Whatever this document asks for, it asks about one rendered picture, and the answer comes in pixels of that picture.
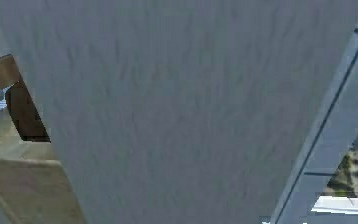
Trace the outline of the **brown wooden furniture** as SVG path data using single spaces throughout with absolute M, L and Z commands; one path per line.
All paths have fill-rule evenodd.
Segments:
M 19 67 L 11 54 L 0 56 L 0 89 L 11 120 L 23 141 L 51 142 Z

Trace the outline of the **window with garden view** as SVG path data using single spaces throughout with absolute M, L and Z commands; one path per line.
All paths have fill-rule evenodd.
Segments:
M 358 134 L 311 211 L 358 215 Z

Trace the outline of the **pale grey room door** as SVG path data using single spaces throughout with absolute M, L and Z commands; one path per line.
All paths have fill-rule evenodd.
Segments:
M 311 208 L 357 134 L 358 34 L 353 31 L 269 224 L 312 224 Z

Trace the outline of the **beige box-shaped furniture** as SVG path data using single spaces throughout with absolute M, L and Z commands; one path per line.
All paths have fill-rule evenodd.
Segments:
M 0 109 L 0 208 L 10 224 L 88 224 L 47 142 L 20 138 Z

